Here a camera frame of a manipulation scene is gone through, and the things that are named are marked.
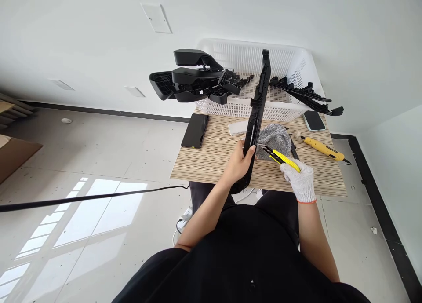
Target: tiled floor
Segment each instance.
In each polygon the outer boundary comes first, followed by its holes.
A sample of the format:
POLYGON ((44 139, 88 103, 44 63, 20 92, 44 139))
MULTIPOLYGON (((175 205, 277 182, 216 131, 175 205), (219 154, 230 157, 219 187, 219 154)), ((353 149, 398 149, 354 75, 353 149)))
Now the tiled floor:
MULTIPOLYGON (((186 184, 169 179, 185 129, 40 110, 4 131, 44 148, 0 186, 0 204, 186 184)), ((335 147, 352 160, 346 141, 335 147)), ((409 302, 357 167, 341 168, 348 197, 317 201, 341 280, 373 303, 409 302)), ((255 202, 253 192, 239 203, 255 202)), ((177 188, 1 214, 0 303, 110 302, 146 259, 172 247, 190 204, 189 191, 177 188)))

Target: white work glove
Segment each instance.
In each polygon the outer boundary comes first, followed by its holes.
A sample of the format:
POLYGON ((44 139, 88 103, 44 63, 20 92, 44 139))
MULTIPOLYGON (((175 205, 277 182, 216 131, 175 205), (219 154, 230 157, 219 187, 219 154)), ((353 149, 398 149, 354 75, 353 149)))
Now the white work glove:
POLYGON ((290 165, 283 163, 280 170, 284 173, 284 178, 290 182, 296 199, 299 203, 315 203, 317 198, 313 191, 313 169, 299 160, 290 158, 300 168, 297 172, 290 165))

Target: white eraser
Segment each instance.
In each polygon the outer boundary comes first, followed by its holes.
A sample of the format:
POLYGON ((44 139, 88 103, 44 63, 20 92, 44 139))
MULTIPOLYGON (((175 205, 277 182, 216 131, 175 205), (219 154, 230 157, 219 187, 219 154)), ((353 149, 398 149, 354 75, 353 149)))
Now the white eraser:
POLYGON ((229 132, 231 136, 245 134, 247 130, 248 120, 229 124, 229 132))

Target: yellow utility knife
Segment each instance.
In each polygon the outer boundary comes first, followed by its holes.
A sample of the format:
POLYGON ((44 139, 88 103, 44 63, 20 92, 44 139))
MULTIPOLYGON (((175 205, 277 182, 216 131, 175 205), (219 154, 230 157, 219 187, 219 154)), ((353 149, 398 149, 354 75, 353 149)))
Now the yellow utility knife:
POLYGON ((292 160, 290 160, 288 157, 283 155, 282 153, 279 153, 277 150, 271 149, 270 147, 259 143, 258 144, 265 152, 267 152, 271 158, 273 158, 276 162, 279 164, 287 163, 290 165, 293 169, 295 169, 297 172, 300 172, 299 166, 294 163, 292 160))

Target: smartphone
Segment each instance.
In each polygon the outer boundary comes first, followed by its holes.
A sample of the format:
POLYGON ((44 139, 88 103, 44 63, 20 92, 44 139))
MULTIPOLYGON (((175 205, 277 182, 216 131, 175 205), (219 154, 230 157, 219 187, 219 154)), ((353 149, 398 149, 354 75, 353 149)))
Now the smartphone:
POLYGON ((316 111, 307 111, 303 114, 303 119, 309 131, 325 130, 324 122, 316 111))
POLYGON ((200 148, 204 140, 205 129, 207 129, 209 115, 192 114, 185 136, 182 140, 182 147, 200 148))

